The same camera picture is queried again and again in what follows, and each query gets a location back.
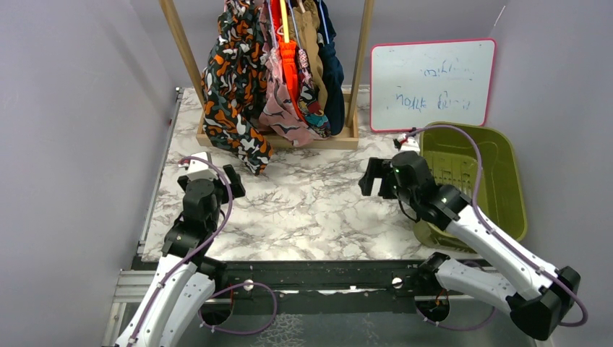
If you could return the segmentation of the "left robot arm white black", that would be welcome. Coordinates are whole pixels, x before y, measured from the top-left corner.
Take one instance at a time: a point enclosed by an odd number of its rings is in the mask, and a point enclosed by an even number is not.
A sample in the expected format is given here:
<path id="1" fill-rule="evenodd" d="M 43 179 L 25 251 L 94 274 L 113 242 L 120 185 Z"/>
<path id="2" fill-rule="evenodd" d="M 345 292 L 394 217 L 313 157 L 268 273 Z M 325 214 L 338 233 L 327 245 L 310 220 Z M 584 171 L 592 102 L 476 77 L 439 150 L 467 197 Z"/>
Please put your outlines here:
<path id="1" fill-rule="evenodd" d="M 115 346 L 177 346 L 205 301 L 226 290 L 225 263 L 206 253 L 226 224 L 222 206 L 231 206 L 245 189 L 233 166 L 194 170 L 196 162 L 190 157 L 187 174 L 178 179 L 184 192 L 182 211 L 164 238 L 153 279 Z"/>

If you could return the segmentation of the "navy blue shorts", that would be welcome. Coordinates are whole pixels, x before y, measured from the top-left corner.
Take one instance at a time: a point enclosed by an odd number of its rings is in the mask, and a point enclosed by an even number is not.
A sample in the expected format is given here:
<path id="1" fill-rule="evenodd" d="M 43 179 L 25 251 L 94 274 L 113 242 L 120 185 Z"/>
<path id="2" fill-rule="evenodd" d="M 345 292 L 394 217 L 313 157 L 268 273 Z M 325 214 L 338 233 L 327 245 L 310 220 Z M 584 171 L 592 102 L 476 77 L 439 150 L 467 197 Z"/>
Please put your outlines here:
<path id="1" fill-rule="evenodd" d="M 323 9 L 325 11 L 327 28 L 330 36 L 330 43 L 325 43 L 324 28 L 321 23 L 321 14 L 319 9 L 319 2 L 315 1 L 318 9 L 320 28 L 318 34 L 321 36 L 319 56 L 323 63 L 323 82 L 327 88 L 328 97 L 325 106 L 325 115 L 328 117 L 331 134 L 338 135 L 344 128 L 345 124 L 345 101 L 343 97 L 342 84 L 344 81 L 343 67 L 338 57 L 336 56 L 334 39 L 336 37 L 336 31 L 333 27 L 327 5 L 322 2 Z"/>

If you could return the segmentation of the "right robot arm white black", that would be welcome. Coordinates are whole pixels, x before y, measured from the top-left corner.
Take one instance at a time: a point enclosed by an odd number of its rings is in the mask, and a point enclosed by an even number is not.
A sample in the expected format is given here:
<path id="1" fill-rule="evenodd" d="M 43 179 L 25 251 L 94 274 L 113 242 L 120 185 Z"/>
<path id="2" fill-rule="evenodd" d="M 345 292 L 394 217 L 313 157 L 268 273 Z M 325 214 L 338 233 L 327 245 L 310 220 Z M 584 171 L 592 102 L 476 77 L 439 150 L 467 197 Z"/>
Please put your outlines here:
<path id="1" fill-rule="evenodd" d="M 535 340 L 548 339 L 577 303 L 580 275 L 561 269 L 521 246 L 486 218 L 472 199 L 457 187 L 438 184 L 427 161 L 414 151 L 391 159 L 370 158 L 359 188 L 409 205 L 416 219 L 456 236 L 484 258 L 497 273 L 486 273 L 435 252 L 408 279 L 426 294 L 440 289 L 458 291 L 507 314 L 517 328 Z"/>

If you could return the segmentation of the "light blue wire hanger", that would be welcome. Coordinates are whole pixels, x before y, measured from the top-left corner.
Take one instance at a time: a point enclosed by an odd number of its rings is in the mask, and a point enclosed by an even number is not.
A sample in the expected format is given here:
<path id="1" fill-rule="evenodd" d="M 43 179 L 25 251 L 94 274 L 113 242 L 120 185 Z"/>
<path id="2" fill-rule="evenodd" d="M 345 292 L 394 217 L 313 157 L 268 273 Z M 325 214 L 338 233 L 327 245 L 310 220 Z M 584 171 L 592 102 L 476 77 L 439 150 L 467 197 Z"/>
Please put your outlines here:
<path id="1" fill-rule="evenodd" d="M 325 43 L 329 44 L 330 43 L 330 36 L 329 36 L 329 32 L 328 32 L 328 28 L 327 28 L 327 22 L 326 22 L 326 16 L 325 16 L 325 11 L 323 9 L 322 6 L 322 2 L 319 2 L 319 9 L 320 9 L 320 14 L 321 14 L 321 23 L 323 25 L 323 30 L 324 30 L 324 37 L 325 37 Z"/>

